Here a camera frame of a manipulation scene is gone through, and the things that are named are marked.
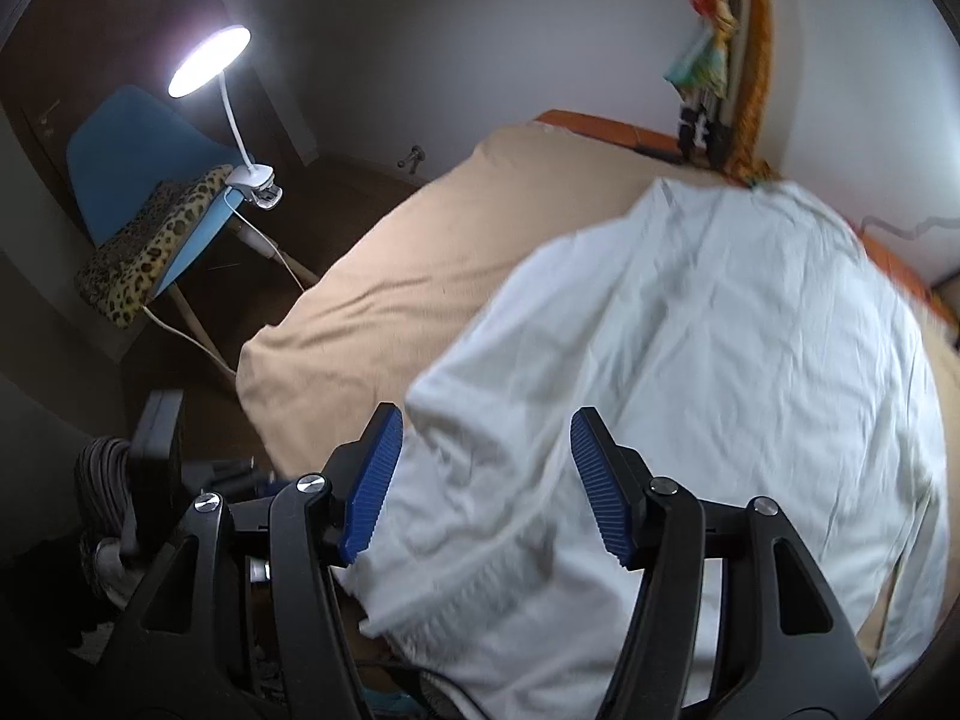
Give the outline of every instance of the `chair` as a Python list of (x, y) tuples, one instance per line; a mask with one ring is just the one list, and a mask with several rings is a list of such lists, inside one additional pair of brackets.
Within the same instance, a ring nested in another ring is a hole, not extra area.
[[(70, 136), (66, 162), (83, 222), (99, 247), (133, 218), (158, 181), (191, 181), (210, 167), (237, 167), (243, 158), (236, 148), (211, 141), (142, 89), (122, 86)], [(280, 250), (267, 254), (257, 247), (253, 231), (232, 213), (242, 200), (240, 191), (229, 187), (215, 197), (150, 293), (150, 300), (170, 293), (197, 341), (225, 370), (229, 366), (176, 285), (221, 227), (227, 224), (258, 253), (282, 258), (301, 281), (313, 285), (319, 280)]]

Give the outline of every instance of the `leopard print fabric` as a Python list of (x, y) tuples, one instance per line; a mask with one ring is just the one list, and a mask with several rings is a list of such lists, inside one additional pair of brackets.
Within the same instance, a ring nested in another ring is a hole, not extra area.
[(118, 327), (130, 327), (232, 171), (231, 165), (219, 165), (192, 184), (160, 181), (136, 215), (74, 277), (83, 299)]

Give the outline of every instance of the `beige bed sheet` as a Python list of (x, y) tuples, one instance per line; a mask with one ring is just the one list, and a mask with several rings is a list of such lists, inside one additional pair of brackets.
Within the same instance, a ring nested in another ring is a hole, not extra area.
[[(319, 470), (355, 440), (380, 401), (402, 405), (411, 382), (457, 338), (510, 271), (558, 235), (623, 215), (659, 176), (722, 182), (545, 124), (494, 132), (418, 191), (310, 289), (277, 327), (244, 346), (237, 391), (275, 467)], [(925, 333), (944, 411), (952, 531), (960, 532), (960, 358)], [(891, 581), (858, 640), (875, 656)], [(960, 589), (952, 548), (944, 608)]]

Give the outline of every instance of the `ribbed blue rubber pad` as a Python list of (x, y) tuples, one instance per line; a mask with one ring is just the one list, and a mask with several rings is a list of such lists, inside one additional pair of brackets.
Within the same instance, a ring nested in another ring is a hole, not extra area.
[(363, 470), (353, 486), (344, 512), (344, 536), (340, 539), (340, 556), (351, 565), (359, 553), (370, 546), (376, 519), (387, 497), (390, 480), (394, 477), (400, 447), (403, 445), (403, 416), (400, 409), (387, 418), (370, 454), (364, 459)]
[(587, 490), (587, 499), (593, 509), (600, 536), (603, 536), (604, 546), (620, 560), (621, 565), (629, 566), (634, 556), (630, 507), (620, 492), (620, 485), (613, 478), (587, 420), (579, 413), (575, 413), (570, 420), (570, 451), (580, 471), (580, 481)]

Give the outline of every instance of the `brown door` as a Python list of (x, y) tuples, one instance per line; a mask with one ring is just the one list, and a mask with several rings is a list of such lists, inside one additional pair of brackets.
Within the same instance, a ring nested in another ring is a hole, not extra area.
[[(81, 228), (69, 188), (67, 141), (118, 87), (139, 86), (208, 137), (232, 143), (216, 83), (179, 100), (166, 91), (189, 50), (230, 23), (222, 0), (31, 1), (0, 50), (0, 103), (40, 176)], [(227, 85), (247, 148), (285, 177), (299, 170), (243, 56), (227, 71)]]

